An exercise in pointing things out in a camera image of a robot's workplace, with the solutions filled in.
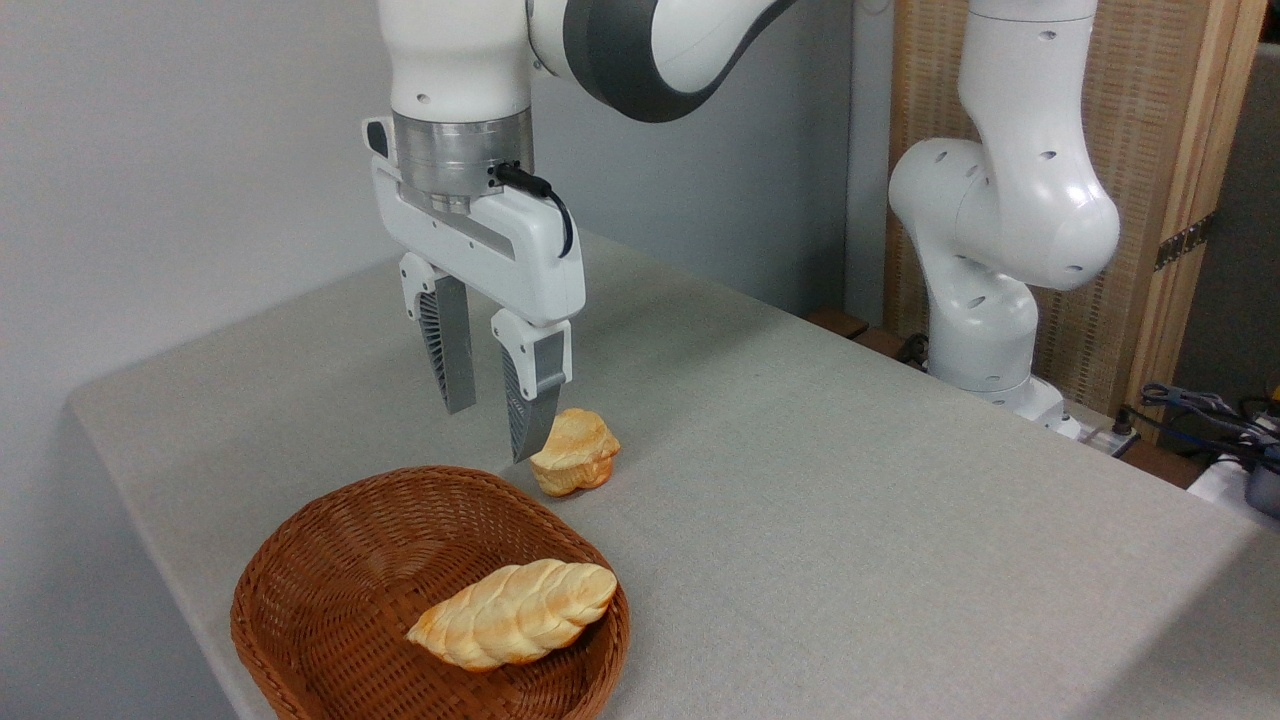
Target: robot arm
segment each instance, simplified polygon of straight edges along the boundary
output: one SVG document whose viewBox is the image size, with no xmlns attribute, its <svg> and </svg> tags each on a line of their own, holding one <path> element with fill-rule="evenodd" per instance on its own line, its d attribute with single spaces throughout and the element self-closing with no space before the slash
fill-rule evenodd
<svg viewBox="0 0 1280 720">
<path fill-rule="evenodd" d="M 696 110 L 795 0 L 534 0 L 534 51 L 628 118 Z"/>
<path fill-rule="evenodd" d="M 928 287 L 929 374 L 1065 434 L 1061 393 L 1030 375 L 1025 283 L 1074 290 L 1119 242 L 1080 119 L 1096 6 L 970 0 L 960 99 L 982 143 L 919 142 L 890 181 Z"/>
<path fill-rule="evenodd" d="M 646 122 L 691 113 L 794 0 L 379 0 L 392 110 L 365 123 L 374 190 L 449 413 L 475 402 L 467 288 L 502 305 L 512 456 L 540 450 L 585 301 L 573 219 L 532 176 L 543 67 Z"/>
</svg>

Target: bread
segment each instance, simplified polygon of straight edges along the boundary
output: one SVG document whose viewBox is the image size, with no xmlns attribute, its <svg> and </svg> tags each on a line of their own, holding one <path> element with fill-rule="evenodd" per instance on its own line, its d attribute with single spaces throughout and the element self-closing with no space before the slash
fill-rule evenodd
<svg viewBox="0 0 1280 720">
<path fill-rule="evenodd" d="M 570 407 L 556 416 L 547 445 L 529 462 L 543 492 L 561 497 L 603 486 L 621 448 L 599 415 Z"/>
<path fill-rule="evenodd" d="M 589 562 L 507 565 L 431 607 L 404 635 L 472 673 L 568 647 L 609 607 L 618 579 Z"/>
</svg>

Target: basket rim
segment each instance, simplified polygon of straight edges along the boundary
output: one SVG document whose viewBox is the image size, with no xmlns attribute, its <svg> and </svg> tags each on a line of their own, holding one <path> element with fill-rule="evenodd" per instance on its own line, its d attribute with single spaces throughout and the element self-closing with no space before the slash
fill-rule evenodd
<svg viewBox="0 0 1280 720">
<path fill-rule="evenodd" d="M 261 648 L 261 643 L 255 633 L 255 629 L 250 624 L 253 589 L 256 587 L 257 578 L 260 577 L 260 570 L 275 557 L 275 552 L 279 551 L 280 546 L 284 544 L 287 539 L 284 538 L 287 532 L 301 524 L 312 514 L 328 509 L 334 503 L 343 501 L 348 496 L 374 492 L 375 488 L 393 480 L 401 480 L 406 475 L 436 475 L 443 477 L 449 482 L 483 483 L 489 486 L 490 489 L 497 491 L 504 497 L 504 500 L 511 501 L 515 506 L 518 506 L 524 512 L 529 514 L 531 519 L 536 519 L 536 524 L 545 529 L 549 534 L 554 536 L 557 541 L 582 551 L 585 555 L 593 557 L 593 562 L 608 568 L 611 571 L 613 570 L 612 565 L 609 565 L 608 560 L 604 557 L 604 553 L 568 527 L 568 524 L 566 524 L 559 516 L 553 514 L 516 486 L 498 475 L 494 475 L 493 473 L 486 473 L 484 470 L 452 465 L 399 468 L 356 480 L 328 492 L 308 501 L 298 509 L 287 520 L 280 523 L 280 525 L 262 542 L 259 550 L 253 553 L 253 557 L 244 566 L 244 571 L 236 583 L 236 591 L 232 598 L 230 635 L 232 643 L 236 647 L 236 653 L 248 670 L 250 675 L 253 678 L 259 691 L 264 694 L 278 716 L 297 720 L 321 720 L 330 717 L 330 714 L 314 696 L 300 697 L 292 692 L 289 685 L 305 685 L 305 679 L 300 676 L 291 678 L 289 675 L 292 675 L 292 670 L 287 666 L 282 667 L 279 664 L 271 662 L 270 656 Z M 608 614 L 616 616 L 616 632 L 613 633 L 613 642 L 605 651 L 604 671 L 595 679 L 595 682 L 590 683 L 586 692 L 577 700 L 575 707 L 563 716 L 564 720 L 588 720 L 599 715 L 599 712 L 604 710 L 605 703 L 613 694 L 613 691 L 621 679 L 622 667 L 626 664 L 627 651 L 631 644 L 630 606 L 621 582 L 618 583 L 618 589 L 609 605 Z"/>
</svg>

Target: brown wicker basket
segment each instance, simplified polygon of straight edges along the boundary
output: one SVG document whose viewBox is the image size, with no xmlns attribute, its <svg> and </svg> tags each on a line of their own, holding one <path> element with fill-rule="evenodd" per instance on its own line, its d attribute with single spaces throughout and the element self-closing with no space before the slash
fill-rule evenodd
<svg viewBox="0 0 1280 720">
<path fill-rule="evenodd" d="M 500 478 L 396 470 L 310 502 L 268 538 L 236 587 L 232 639 L 280 717 L 595 717 L 630 642 L 621 587 L 575 644 L 530 665 L 472 674 L 404 641 L 436 602 L 541 557 L 608 566 Z"/>
</svg>

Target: black hinge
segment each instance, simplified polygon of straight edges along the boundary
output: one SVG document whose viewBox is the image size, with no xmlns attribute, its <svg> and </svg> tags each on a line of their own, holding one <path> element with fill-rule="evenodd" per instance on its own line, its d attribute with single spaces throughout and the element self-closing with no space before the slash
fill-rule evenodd
<svg viewBox="0 0 1280 720">
<path fill-rule="evenodd" d="M 1201 222 L 1161 242 L 1160 249 L 1156 250 L 1156 269 L 1158 270 L 1204 245 L 1208 227 L 1213 223 L 1215 217 L 1217 217 L 1216 210 L 1206 215 Z"/>
</svg>

